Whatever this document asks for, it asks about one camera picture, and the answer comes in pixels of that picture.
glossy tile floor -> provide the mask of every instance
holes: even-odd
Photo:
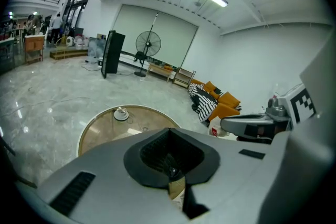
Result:
[[[85,59],[45,58],[0,77],[0,127],[3,139],[16,152],[10,158],[23,178],[39,185],[69,163],[90,120],[123,104],[149,106],[182,128],[206,133],[186,89],[164,77],[137,77],[132,67],[121,63],[118,72],[131,75],[108,74],[104,79],[100,71],[85,69],[93,69]]]

vent grille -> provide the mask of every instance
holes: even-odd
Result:
[[[51,202],[50,206],[61,214],[68,216],[95,177],[93,174],[80,172]]]

fan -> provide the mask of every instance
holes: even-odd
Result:
[[[140,71],[134,72],[135,75],[139,77],[146,77],[145,73],[142,73],[142,67],[144,64],[144,61],[147,57],[153,56],[157,54],[157,52],[161,48],[161,39],[157,35],[157,33],[152,32],[155,20],[157,18],[157,15],[154,19],[154,22],[152,24],[151,30],[150,31],[145,31],[141,34],[139,34],[138,38],[136,39],[135,46],[137,48],[137,53],[135,55],[135,60],[140,61],[141,63],[141,68]]]

wooden round table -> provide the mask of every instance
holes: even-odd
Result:
[[[123,105],[120,107],[127,109],[128,119],[118,121],[114,118],[113,114],[118,106],[98,114],[86,126],[80,137],[78,156],[95,146],[130,135],[166,127],[180,127],[170,117],[158,110],[140,105]],[[175,199],[184,190],[184,187],[184,178],[169,183],[170,198]]]

sofa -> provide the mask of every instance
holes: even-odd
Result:
[[[240,114],[240,101],[229,92],[221,91],[210,81],[203,83],[193,79],[188,92],[193,101],[192,108],[199,114],[201,122]]]

